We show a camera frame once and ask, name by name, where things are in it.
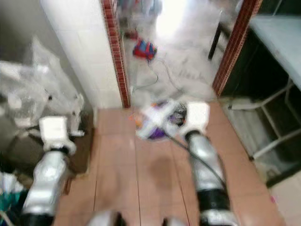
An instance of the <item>tiled floor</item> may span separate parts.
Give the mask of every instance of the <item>tiled floor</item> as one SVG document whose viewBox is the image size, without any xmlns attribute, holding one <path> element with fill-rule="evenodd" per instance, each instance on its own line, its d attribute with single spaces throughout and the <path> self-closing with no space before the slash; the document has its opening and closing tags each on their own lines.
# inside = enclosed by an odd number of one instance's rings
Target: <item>tiled floor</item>
<svg viewBox="0 0 301 226">
<path fill-rule="evenodd" d="M 241 226 L 284 226 L 268 190 L 249 162 L 218 103 L 211 103 L 208 136 L 221 155 L 232 207 Z M 101 110 L 89 174 L 61 198 L 55 226 L 84 226 L 97 211 L 116 209 L 129 226 L 159 226 L 175 216 L 198 225 L 188 155 L 170 141 L 135 137 L 129 110 Z"/>
</svg>

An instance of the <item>black cable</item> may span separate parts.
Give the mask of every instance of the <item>black cable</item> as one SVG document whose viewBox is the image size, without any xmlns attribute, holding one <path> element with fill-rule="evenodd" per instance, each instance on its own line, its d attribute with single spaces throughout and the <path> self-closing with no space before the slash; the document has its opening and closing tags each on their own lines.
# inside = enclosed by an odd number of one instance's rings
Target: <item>black cable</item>
<svg viewBox="0 0 301 226">
<path fill-rule="evenodd" d="M 181 92 L 181 93 L 183 93 L 183 94 L 186 94 L 186 95 L 188 95 L 188 96 L 194 97 L 194 98 L 201 98 L 201 97 L 197 97 L 197 96 L 195 96 L 195 95 L 190 94 L 188 91 L 186 91 L 186 90 L 184 90 L 184 89 L 181 89 L 181 88 L 177 87 L 177 85 L 174 83 L 174 81 L 172 80 L 172 78 L 171 78 L 171 76 L 170 76 L 168 67 L 167 67 L 167 65 L 165 64 L 164 60 L 163 60 L 163 59 L 156 59 L 156 60 L 160 61 L 160 62 L 163 64 L 163 66 L 166 68 L 166 72 L 167 72 L 169 81 L 170 81 L 170 83 L 172 84 L 172 86 L 173 86 L 176 90 L 178 90 L 179 92 Z"/>
<path fill-rule="evenodd" d="M 220 160 L 220 164 L 221 164 L 221 167 L 222 167 L 222 172 L 223 172 L 223 176 L 224 176 L 224 181 L 225 181 L 225 191 L 228 193 L 228 188 L 227 188 L 227 174 L 226 174 L 226 168 L 225 168 L 225 164 L 224 162 L 222 161 L 222 158 L 220 157 L 220 155 L 218 154 L 217 155 L 218 159 Z"/>
<path fill-rule="evenodd" d="M 195 159 L 199 160 L 209 171 L 211 171 L 215 177 L 220 181 L 220 183 L 222 184 L 223 188 L 225 189 L 225 191 L 227 191 L 227 186 L 226 183 L 223 181 L 223 179 L 215 172 L 214 169 L 212 169 L 203 159 L 201 159 L 199 156 L 197 156 L 196 154 L 194 154 L 193 152 L 190 151 L 190 149 L 188 147 L 186 147 L 184 144 L 182 144 L 180 141 L 176 140 L 175 138 L 171 137 L 170 135 L 168 135 L 167 133 L 165 133 L 165 135 L 172 140 L 173 142 L 175 142 L 178 146 L 180 146 L 181 148 L 185 149 L 186 151 L 188 151 L 188 153 Z"/>
<path fill-rule="evenodd" d="M 151 68 L 150 66 L 150 61 L 148 60 L 147 61 L 147 66 L 150 68 L 150 70 L 156 75 L 156 80 L 151 83 L 151 84 L 148 84 L 148 85 L 145 85 L 145 86 L 139 86 L 139 87 L 136 87 L 135 89 L 133 89 L 133 92 L 135 92 L 136 90 L 139 90 L 139 89 L 143 89 L 143 88 L 146 88 L 146 87 L 149 87 L 149 86 L 152 86 L 152 85 L 155 85 L 158 81 L 159 81 L 159 76 L 158 74 Z"/>
<path fill-rule="evenodd" d="M 201 98 L 201 97 L 197 97 L 197 96 L 195 96 L 195 95 L 190 94 L 190 93 L 189 93 L 188 91 L 186 91 L 186 90 L 183 90 L 183 89 L 181 89 L 181 88 L 178 88 L 177 85 L 176 85 L 176 84 L 174 83 L 174 81 L 172 80 L 172 78 L 171 78 L 171 76 L 170 76 L 170 73 L 169 73 L 169 70 L 168 70 L 168 67 L 167 67 L 167 65 L 165 64 L 164 60 L 163 60 L 163 59 L 158 59 L 158 58 L 156 58 L 156 59 L 153 59 L 152 61 L 155 61 L 155 60 L 161 62 L 162 65 L 166 68 L 166 73 L 167 73 L 167 75 L 168 75 L 168 79 L 169 79 L 170 83 L 172 84 L 172 86 L 173 86 L 177 91 L 179 91 L 179 92 L 182 93 L 182 94 L 185 94 L 185 95 L 188 95 L 188 96 L 190 96 L 190 97 L 193 97 L 193 98 Z M 146 87 L 155 85 L 155 84 L 159 81 L 159 75 L 151 68 L 151 66 L 150 66 L 150 61 L 149 61 L 149 60 L 147 61 L 147 65 L 148 65 L 148 67 L 150 68 L 150 70 L 156 75 L 156 81 L 153 82 L 153 83 L 151 83 L 151 84 L 145 85 L 145 86 L 137 87 L 137 88 L 133 89 L 133 92 L 135 92 L 136 90 L 139 90 L 139 89 L 143 89 L 143 88 L 146 88 Z"/>
</svg>

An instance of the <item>clear plastic bag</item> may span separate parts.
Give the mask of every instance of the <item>clear plastic bag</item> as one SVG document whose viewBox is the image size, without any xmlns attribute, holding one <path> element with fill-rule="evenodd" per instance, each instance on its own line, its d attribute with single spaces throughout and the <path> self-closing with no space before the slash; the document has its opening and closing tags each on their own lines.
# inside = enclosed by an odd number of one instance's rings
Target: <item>clear plastic bag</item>
<svg viewBox="0 0 301 226">
<path fill-rule="evenodd" d="M 8 115 L 20 128 L 37 125 L 48 102 L 46 91 L 36 82 L 26 79 L 30 77 L 28 73 L 33 73 L 33 69 L 0 62 L 0 93 L 7 97 Z"/>
<path fill-rule="evenodd" d="M 0 61 L 0 93 L 8 99 L 10 117 L 18 127 L 35 126 L 47 107 L 48 114 L 67 116 L 70 131 L 76 132 L 83 96 L 64 73 L 59 58 L 36 37 L 31 51 L 31 66 Z"/>
<path fill-rule="evenodd" d="M 79 101 L 79 94 L 61 68 L 60 60 L 39 40 L 32 39 L 33 79 L 51 96 L 48 107 L 58 114 L 71 114 Z"/>
</svg>

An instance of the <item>colorful toy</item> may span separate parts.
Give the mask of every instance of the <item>colorful toy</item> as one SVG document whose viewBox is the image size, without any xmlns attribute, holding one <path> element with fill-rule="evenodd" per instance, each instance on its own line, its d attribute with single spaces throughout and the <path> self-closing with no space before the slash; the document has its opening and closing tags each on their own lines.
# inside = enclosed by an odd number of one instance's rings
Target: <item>colorful toy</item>
<svg viewBox="0 0 301 226">
<path fill-rule="evenodd" d="M 134 47 L 133 55 L 136 57 L 145 58 L 148 61 L 152 60 L 157 53 L 157 48 L 150 42 L 145 42 L 139 39 Z"/>
</svg>

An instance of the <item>white wall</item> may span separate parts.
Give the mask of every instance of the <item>white wall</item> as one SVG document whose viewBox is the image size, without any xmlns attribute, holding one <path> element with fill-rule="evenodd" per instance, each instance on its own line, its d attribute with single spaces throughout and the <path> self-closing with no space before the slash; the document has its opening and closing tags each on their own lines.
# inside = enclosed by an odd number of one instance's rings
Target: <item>white wall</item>
<svg viewBox="0 0 301 226">
<path fill-rule="evenodd" d="M 287 226 L 301 225 L 301 172 L 271 188 Z"/>
<path fill-rule="evenodd" d="M 111 50 L 98 0 L 40 0 L 93 106 L 121 107 Z"/>
</svg>

